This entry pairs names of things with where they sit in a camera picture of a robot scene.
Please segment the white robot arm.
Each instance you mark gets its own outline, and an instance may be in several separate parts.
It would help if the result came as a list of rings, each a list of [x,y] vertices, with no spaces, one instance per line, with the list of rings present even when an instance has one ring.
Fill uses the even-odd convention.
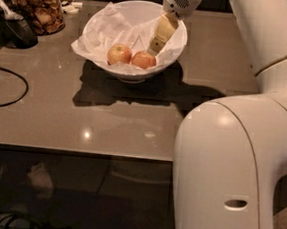
[[[173,150],[175,229],[273,229],[277,182],[287,175],[287,0],[229,0],[255,95],[193,109]]]

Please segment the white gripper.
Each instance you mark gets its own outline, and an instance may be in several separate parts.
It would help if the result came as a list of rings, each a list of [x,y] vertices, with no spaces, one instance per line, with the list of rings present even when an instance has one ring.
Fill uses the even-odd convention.
[[[156,24],[147,52],[157,55],[175,33],[179,21],[186,19],[197,9],[203,0],[162,0],[165,11]]]

